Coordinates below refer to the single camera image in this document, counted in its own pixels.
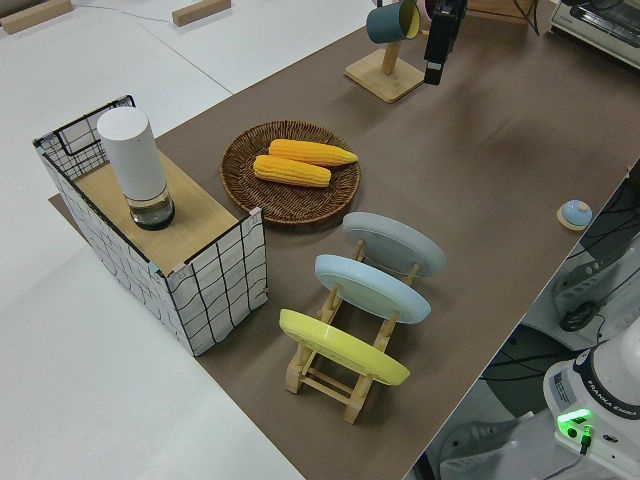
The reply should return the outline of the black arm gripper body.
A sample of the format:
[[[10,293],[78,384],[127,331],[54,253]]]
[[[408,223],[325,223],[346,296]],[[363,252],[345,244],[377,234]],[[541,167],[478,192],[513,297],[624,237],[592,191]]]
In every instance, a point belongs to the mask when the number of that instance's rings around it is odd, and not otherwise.
[[[456,20],[462,20],[466,14],[467,3],[467,0],[437,0],[433,18],[449,16]]]

